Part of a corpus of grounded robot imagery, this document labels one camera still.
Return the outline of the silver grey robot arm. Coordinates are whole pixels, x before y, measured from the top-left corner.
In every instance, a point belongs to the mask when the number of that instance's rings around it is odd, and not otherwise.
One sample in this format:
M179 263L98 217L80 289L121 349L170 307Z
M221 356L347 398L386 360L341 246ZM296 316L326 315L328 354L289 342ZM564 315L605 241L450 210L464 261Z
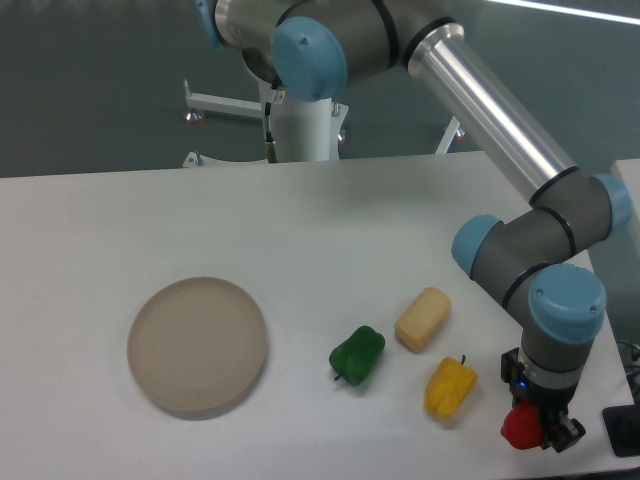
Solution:
M585 433L569 415L607 305L602 282L573 257L623 228L633 213L616 178L585 175L431 1L199 1L214 49L239 49L268 89L260 117L269 162L324 160L305 119L276 118L278 98L329 103L350 84L402 67L430 86L529 204L511 222L469 220L451 253L522 329L503 354L512 395L502 435L521 449L564 451Z

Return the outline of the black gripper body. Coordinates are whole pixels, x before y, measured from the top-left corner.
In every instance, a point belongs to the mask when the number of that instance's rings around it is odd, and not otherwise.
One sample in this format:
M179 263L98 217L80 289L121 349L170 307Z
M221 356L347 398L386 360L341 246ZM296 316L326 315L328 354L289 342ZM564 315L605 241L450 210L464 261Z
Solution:
M572 373L543 370L517 372L510 381L513 403L524 401L536 410L542 426L554 426L568 415L579 380Z

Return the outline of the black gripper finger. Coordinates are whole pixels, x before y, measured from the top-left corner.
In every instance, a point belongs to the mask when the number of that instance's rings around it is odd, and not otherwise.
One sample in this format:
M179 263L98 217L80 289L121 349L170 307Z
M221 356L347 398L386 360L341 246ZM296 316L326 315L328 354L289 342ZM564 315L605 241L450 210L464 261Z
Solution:
M542 449L553 448L557 453L574 446L585 435L585 427L577 419L570 418L567 410L544 410L541 426Z

